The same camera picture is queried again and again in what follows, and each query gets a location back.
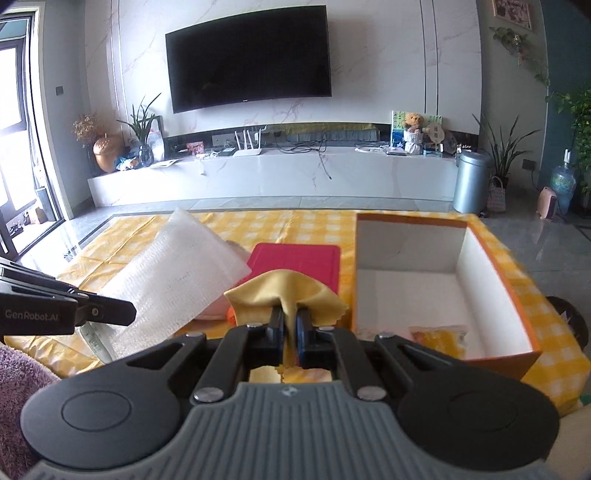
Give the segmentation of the pink small heater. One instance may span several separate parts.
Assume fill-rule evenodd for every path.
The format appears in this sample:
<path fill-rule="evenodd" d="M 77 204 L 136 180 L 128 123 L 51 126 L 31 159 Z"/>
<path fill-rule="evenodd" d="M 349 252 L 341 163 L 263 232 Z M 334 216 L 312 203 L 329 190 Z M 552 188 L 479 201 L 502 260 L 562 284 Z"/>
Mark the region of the pink small heater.
<path fill-rule="evenodd" d="M 557 194 L 550 187 L 544 187 L 538 197 L 536 212 L 541 219 L 552 220 L 556 216 L 557 211 Z"/>

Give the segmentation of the blue water jug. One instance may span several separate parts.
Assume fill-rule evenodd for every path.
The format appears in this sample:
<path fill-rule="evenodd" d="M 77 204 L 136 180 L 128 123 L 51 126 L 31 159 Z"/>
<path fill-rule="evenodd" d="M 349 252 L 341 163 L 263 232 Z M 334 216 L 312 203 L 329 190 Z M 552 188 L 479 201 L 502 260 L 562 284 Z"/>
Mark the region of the blue water jug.
<path fill-rule="evenodd" d="M 562 215 L 567 214 L 577 185 L 577 179 L 570 163 L 571 151 L 566 149 L 562 164 L 554 168 L 550 177 L 550 188 L 556 195 L 558 210 Z"/>

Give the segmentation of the silver pedal trash can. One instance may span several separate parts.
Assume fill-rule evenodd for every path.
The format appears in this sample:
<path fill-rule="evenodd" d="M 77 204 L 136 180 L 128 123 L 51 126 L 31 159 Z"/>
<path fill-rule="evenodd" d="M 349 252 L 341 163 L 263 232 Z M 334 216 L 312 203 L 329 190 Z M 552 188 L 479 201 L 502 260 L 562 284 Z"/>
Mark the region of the silver pedal trash can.
<path fill-rule="evenodd" d="M 486 207 L 493 159 L 486 153 L 463 150 L 458 167 L 453 208 L 462 214 L 479 214 Z"/>

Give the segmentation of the yellow microfiber cloth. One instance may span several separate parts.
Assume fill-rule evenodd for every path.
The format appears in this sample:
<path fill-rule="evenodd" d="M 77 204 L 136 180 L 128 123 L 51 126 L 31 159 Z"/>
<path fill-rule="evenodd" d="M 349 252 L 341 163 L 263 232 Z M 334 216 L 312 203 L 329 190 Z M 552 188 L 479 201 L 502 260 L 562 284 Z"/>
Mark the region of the yellow microfiber cloth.
<path fill-rule="evenodd" d="M 273 270 L 258 275 L 224 293 L 235 311 L 238 325 L 264 323 L 273 307 L 280 306 L 286 317 L 286 340 L 280 366 L 262 366 L 249 373 L 250 383 L 328 383 L 332 373 L 322 368 L 297 366 L 297 310 L 307 308 L 317 327 L 335 326 L 349 310 L 348 304 L 324 283 L 291 270 Z"/>

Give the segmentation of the green potted plant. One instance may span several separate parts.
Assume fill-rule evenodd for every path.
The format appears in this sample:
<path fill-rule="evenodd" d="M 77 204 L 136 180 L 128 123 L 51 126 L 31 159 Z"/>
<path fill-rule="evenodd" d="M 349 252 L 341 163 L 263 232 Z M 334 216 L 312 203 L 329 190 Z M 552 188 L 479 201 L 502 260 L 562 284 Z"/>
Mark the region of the green potted plant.
<path fill-rule="evenodd" d="M 157 118 L 150 108 L 158 99 L 157 94 L 151 101 L 145 104 L 143 101 L 137 107 L 131 107 L 130 120 L 118 120 L 119 123 L 126 125 L 134 134 L 137 140 L 137 158 L 139 164 L 143 167 L 151 166 L 154 162 L 152 148 L 148 145 L 148 136 L 152 122 Z"/>

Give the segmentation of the round beige scrub pad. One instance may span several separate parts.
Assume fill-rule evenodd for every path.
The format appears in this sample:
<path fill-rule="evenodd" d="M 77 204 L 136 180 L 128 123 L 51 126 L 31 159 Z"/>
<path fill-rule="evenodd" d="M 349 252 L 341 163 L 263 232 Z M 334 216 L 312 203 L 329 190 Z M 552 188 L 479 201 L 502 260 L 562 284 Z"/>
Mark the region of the round beige scrub pad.
<path fill-rule="evenodd" d="M 226 244 L 235 252 L 235 254 L 242 259 L 244 263 L 249 260 L 249 251 L 245 250 L 242 246 L 238 243 L 226 240 Z M 195 320 L 199 321 L 224 321 L 226 318 L 226 313 L 228 313 L 228 309 L 230 304 L 228 300 L 223 296 L 219 296 L 215 301 L 211 303 L 208 307 L 204 309 L 204 311 L 200 312 Z"/>

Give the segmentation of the purple fleece sleeve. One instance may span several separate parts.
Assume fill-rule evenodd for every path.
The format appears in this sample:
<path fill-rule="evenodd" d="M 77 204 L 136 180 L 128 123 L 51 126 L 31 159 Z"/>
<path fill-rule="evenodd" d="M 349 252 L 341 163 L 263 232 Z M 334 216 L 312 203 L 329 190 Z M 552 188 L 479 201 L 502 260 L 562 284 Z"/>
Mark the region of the purple fleece sleeve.
<path fill-rule="evenodd" d="M 20 479 L 36 462 L 20 427 L 27 400 L 59 381 L 48 368 L 21 351 L 1 345 L 1 472 Z"/>

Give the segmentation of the white marble tv console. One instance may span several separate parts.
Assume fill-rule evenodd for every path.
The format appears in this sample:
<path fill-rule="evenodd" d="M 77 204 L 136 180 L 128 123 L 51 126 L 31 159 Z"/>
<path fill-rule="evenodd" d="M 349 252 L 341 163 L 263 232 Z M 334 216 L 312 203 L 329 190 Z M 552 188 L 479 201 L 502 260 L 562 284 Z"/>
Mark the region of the white marble tv console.
<path fill-rule="evenodd" d="M 217 156 L 164 161 L 88 180 L 97 207 L 245 197 L 369 197 L 450 201 L 454 159 L 392 156 L 332 147 L 324 153 Z"/>

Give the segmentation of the orange crochet ball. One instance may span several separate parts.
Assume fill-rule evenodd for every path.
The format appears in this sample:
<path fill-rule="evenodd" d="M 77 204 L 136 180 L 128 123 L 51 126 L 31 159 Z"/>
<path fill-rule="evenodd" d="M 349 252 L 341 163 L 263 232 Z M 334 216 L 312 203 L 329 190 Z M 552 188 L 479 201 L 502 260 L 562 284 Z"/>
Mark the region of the orange crochet ball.
<path fill-rule="evenodd" d="M 226 311 L 226 322 L 228 322 L 231 326 L 236 326 L 238 321 L 236 321 L 235 309 L 229 307 Z"/>

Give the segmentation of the copper round vase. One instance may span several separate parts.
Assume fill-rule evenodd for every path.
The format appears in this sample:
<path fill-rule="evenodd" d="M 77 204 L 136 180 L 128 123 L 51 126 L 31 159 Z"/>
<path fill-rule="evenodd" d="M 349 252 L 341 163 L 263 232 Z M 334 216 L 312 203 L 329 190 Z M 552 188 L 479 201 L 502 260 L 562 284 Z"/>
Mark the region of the copper round vase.
<path fill-rule="evenodd" d="M 123 152 L 124 141 L 121 135 L 104 135 L 93 144 L 93 155 L 98 167 L 105 173 L 115 171 L 115 162 Z"/>

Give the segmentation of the small teddy bear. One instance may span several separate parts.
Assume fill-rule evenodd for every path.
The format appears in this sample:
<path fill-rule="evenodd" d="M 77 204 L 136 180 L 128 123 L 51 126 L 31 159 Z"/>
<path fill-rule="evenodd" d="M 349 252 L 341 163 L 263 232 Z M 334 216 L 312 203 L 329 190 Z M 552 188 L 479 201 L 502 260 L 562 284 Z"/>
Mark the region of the small teddy bear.
<path fill-rule="evenodd" d="M 421 155 L 423 151 L 423 122 L 419 113 L 407 113 L 405 116 L 404 149 L 409 155 Z"/>

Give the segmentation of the white wifi router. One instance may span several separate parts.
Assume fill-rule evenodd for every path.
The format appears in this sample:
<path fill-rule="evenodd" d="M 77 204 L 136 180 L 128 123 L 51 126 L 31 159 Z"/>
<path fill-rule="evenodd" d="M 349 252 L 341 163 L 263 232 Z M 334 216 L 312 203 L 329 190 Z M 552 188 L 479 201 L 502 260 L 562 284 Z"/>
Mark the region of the white wifi router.
<path fill-rule="evenodd" d="M 235 131 L 235 156 L 257 156 L 262 154 L 262 140 L 260 132 L 250 133 L 243 129 L 241 132 Z"/>

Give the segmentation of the white foam wrap sheet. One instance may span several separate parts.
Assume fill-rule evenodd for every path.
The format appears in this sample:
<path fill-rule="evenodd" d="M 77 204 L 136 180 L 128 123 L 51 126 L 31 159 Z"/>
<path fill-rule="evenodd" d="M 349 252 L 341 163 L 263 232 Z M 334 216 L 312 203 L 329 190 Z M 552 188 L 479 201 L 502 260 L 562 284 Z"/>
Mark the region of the white foam wrap sheet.
<path fill-rule="evenodd" d="M 128 326 L 88 322 L 78 329 L 103 363 L 137 353 L 175 334 L 249 275 L 245 256 L 177 208 L 148 247 L 99 291 L 136 310 Z"/>

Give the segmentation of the orange cardboard storage box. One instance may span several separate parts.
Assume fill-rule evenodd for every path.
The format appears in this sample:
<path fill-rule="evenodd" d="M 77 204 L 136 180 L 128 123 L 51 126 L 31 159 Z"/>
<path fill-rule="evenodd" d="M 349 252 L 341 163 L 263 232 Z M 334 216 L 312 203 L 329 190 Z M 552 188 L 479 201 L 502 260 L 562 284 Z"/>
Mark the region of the orange cardboard storage box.
<path fill-rule="evenodd" d="M 522 379 L 541 347 L 497 244 L 474 215 L 358 214 L 356 335 L 460 331 L 465 361 Z"/>

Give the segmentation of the black wall television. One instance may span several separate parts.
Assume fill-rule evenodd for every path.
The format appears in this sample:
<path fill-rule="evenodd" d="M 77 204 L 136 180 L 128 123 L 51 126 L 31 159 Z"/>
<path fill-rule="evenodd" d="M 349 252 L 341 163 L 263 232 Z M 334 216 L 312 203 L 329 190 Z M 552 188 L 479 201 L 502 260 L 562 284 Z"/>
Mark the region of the black wall television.
<path fill-rule="evenodd" d="M 324 5 L 262 10 L 165 35 L 172 110 L 332 95 Z"/>

